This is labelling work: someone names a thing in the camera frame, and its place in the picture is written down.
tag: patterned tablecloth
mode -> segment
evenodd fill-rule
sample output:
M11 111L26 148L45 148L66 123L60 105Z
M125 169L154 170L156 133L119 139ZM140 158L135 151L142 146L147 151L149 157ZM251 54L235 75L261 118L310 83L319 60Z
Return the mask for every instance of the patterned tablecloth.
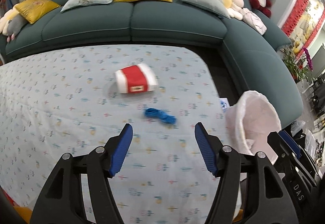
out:
M146 63L159 89L117 91L114 72ZM134 137L109 180L125 223L204 223L218 180L206 170L194 125L227 141L218 93L203 60L179 47L102 45L29 56L0 67L0 184L21 206L37 198L60 156L88 154L119 134ZM177 117L147 119L147 107ZM85 207L92 213L83 177Z

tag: silver bolt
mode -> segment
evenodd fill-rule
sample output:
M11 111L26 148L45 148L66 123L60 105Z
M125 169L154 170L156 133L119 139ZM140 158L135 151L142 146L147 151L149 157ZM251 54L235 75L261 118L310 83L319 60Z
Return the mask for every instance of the silver bolt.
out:
M105 148L103 147L103 146L100 146L100 147L97 147L96 148L96 152L98 153L98 154L101 154L101 153L103 153L105 151Z
M62 159L63 159L63 160L68 160L68 159L70 158L70 156L71 156L71 155L68 154L68 153L63 154L63 155L62 155Z
M265 157L266 157L265 153L262 152L262 151L259 151L259 152L257 153L257 156L260 157L260 158L265 158Z
M222 150L223 150L225 153L230 153L230 152L231 152L231 147L228 146L228 145L225 145L224 147L222 147Z

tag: blue string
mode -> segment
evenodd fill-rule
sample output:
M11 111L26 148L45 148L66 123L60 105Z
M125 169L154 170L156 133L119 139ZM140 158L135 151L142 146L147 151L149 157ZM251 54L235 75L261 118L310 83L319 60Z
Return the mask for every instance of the blue string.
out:
M168 115L165 111L160 109L148 108L144 111L146 117L159 118L164 123L175 124L176 117Z

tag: sofa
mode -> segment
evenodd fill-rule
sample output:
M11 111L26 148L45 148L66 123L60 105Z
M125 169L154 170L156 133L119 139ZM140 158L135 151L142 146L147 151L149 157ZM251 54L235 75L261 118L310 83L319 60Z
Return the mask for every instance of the sofa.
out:
M63 6L68 0L53 0ZM251 10L248 0L245 7ZM0 38L0 52L12 60L57 48L112 42L156 42L217 49L241 95L264 94L282 127L297 119L303 103L297 86L276 53L289 38L269 18L253 10L268 28L261 36L242 21L179 0L145 0L90 5L60 13L57 8L27 24L10 43Z

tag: blue gripper pad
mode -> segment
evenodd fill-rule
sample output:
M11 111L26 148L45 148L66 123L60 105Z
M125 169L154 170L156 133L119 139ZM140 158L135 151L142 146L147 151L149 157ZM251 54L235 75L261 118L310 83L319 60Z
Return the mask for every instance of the blue gripper pad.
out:
M202 130L199 124L195 125L194 129L195 139L198 143L200 152L202 154L203 160L205 162L205 166L210 173L216 175L218 172L218 168L216 165L216 154L211 149L211 146L205 136L206 132Z
M294 141L294 139L290 137L290 135L286 131L284 130L279 131L279 135L289 145L289 147L293 150L297 159L299 160L301 157L299 145Z
M126 130L123 132L120 142L118 143L115 152L112 154L112 160L110 164L109 173L113 177L116 173L121 170L122 164L126 157L127 150L130 147L132 137L133 137L133 128L129 125Z

